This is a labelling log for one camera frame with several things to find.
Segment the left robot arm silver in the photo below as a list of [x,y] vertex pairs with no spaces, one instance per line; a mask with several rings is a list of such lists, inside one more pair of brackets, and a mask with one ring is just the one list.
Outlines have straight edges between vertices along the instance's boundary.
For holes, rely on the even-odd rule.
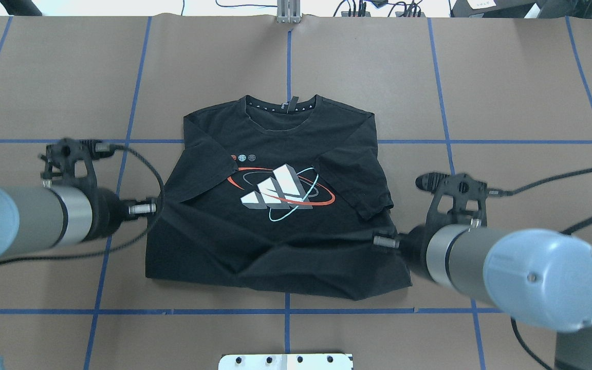
[[[98,185],[94,162],[122,151],[133,155],[155,176],[159,193],[144,200],[122,199]],[[165,184],[157,169],[127,145],[64,138],[39,155],[44,169],[40,187],[0,187],[0,266],[20,262],[66,262],[107,256],[150,233],[165,206]],[[42,255],[42,251],[98,241],[122,223],[141,217],[146,228],[133,239],[101,251]],[[0,369],[4,361],[0,355]]]

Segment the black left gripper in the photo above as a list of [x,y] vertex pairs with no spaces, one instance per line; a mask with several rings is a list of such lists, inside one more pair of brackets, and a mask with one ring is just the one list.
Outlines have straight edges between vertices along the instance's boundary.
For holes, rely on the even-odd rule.
[[121,199],[115,192],[98,185],[94,162],[115,152],[131,154],[158,175],[150,162],[131,147],[102,140],[64,138],[47,145],[41,160],[44,187],[59,199],[63,208],[63,234],[60,242],[89,242],[115,234],[122,223],[141,217],[148,219],[145,236],[158,216],[158,198]]

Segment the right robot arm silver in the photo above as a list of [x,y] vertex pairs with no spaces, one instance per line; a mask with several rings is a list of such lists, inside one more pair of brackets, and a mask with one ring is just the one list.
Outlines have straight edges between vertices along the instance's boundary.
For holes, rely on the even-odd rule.
[[411,232],[374,236],[416,274],[510,317],[522,349],[545,369],[592,369],[592,244],[575,237],[592,216],[562,231],[487,227],[486,200],[592,173],[552,176],[516,190],[491,188],[466,173],[416,179],[434,197]]

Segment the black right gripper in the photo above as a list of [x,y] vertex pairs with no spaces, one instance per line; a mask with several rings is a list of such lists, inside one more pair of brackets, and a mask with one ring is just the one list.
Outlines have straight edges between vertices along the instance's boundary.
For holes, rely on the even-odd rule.
[[376,232],[373,246],[378,251],[397,252],[412,272],[432,281],[426,253],[434,234],[446,226],[469,227],[475,219],[486,225],[489,187],[486,182],[476,180],[467,173],[426,173],[418,176],[415,183],[419,190],[433,196],[425,222],[408,233],[387,235]]

